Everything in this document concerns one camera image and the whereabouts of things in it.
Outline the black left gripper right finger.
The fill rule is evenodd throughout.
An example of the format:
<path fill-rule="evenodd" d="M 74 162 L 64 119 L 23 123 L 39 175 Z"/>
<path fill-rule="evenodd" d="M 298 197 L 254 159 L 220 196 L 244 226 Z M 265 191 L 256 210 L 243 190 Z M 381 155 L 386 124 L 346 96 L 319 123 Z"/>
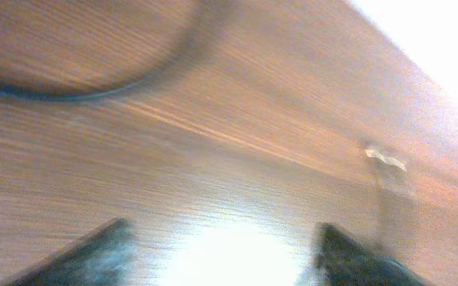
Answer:
<path fill-rule="evenodd" d="M 320 225 L 315 268 L 329 285 L 427 286 L 428 282 L 392 257 L 383 256 L 334 224 Z"/>

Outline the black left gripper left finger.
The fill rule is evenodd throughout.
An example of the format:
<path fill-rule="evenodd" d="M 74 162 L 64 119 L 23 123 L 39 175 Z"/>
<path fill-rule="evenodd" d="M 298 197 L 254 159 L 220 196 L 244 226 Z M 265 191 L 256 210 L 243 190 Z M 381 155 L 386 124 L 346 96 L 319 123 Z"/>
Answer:
<path fill-rule="evenodd" d="M 133 225 L 117 218 L 2 281 L 18 285 L 127 285 L 133 278 Z"/>

